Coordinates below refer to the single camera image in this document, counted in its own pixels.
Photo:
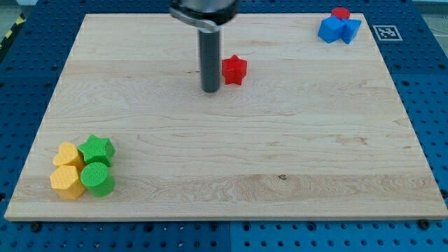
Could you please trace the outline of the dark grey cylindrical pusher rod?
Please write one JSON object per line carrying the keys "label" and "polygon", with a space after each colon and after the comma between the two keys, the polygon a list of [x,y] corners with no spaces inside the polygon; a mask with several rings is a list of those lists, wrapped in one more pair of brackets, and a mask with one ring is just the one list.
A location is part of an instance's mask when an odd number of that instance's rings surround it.
{"label": "dark grey cylindrical pusher rod", "polygon": [[198,31],[199,63],[202,90],[217,92],[220,88],[220,32]]}

